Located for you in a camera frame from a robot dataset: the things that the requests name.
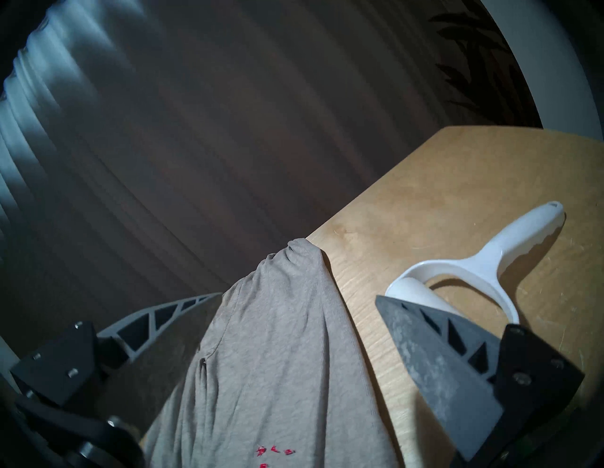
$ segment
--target gray curtain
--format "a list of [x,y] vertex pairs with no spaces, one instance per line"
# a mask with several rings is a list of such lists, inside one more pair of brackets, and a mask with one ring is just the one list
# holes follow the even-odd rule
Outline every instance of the gray curtain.
[[393,5],[389,41],[368,1],[51,7],[0,101],[0,335],[21,355],[226,290],[443,126],[483,122],[446,104],[443,4]]

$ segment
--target screw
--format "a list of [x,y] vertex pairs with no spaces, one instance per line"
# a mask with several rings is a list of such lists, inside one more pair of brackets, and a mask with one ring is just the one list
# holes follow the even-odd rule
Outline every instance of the screw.
[[135,440],[141,440],[141,433],[138,428],[132,424],[125,423],[117,416],[110,416],[107,420],[107,424],[113,428],[124,429],[129,432]]
[[528,374],[524,372],[516,372],[512,377],[518,385],[527,386],[530,385],[533,379],[530,378]]
[[556,369],[564,369],[564,361],[562,359],[554,358],[550,362]]

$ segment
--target black metal bracket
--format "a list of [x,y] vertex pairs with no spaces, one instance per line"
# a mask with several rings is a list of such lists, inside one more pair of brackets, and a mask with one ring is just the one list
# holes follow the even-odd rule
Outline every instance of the black metal bracket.
[[95,418],[102,385],[180,316],[218,295],[148,307],[98,334],[91,322],[77,322],[21,359],[10,370],[22,393],[11,414],[29,444],[53,467],[141,467],[137,431],[118,417]]
[[499,340],[449,312],[378,296],[376,306],[426,403],[455,444],[454,468],[511,466],[514,441],[555,418],[583,373],[529,329]]

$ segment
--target bolt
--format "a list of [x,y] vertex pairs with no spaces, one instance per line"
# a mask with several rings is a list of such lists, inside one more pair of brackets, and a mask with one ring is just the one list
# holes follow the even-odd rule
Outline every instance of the bolt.
[[524,372],[516,372],[512,377],[514,377],[514,380],[518,385],[522,386],[528,386],[533,381],[533,379],[531,379],[530,376]]
[[556,369],[564,369],[564,361],[562,359],[554,358],[550,362]]
[[510,332],[516,335],[524,336],[524,330],[520,327],[512,327],[510,328]]
[[132,424],[125,423],[117,416],[110,416],[107,420],[107,424],[113,428],[124,429],[129,432],[135,440],[141,440],[140,431]]

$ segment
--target triangular cutout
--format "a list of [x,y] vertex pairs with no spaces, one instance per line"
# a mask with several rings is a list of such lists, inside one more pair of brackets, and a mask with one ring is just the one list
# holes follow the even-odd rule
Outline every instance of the triangular cutout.
[[426,314],[422,309],[420,309],[419,311],[422,313],[423,319],[426,321],[426,323],[430,325],[430,327],[432,327],[432,329],[440,335],[440,327],[436,324],[436,322],[432,320],[428,316],[428,314]]
[[451,322],[451,320],[447,320],[447,322],[449,323],[449,345],[455,350],[457,351],[460,356],[463,356],[464,354],[466,354],[467,348],[466,345],[464,345],[463,340],[461,339],[461,336],[459,336],[459,333],[457,332],[457,330],[455,329],[455,326],[453,325],[453,322]]
[[136,351],[149,339],[149,314],[140,316],[117,334],[133,351]]
[[480,348],[467,360],[468,364],[474,367],[479,374],[484,374],[489,370],[489,360],[487,359],[487,344],[482,343]]
[[155,330],[159,330],[163,324],[172,318],[177,307],[178,304],[174,304],[155,311]]
[[182,305],[181,310],[187,310],[189,307],[191,307],[194,304],[195,304],[195,299],[191,299],[190,301],[187,301]]

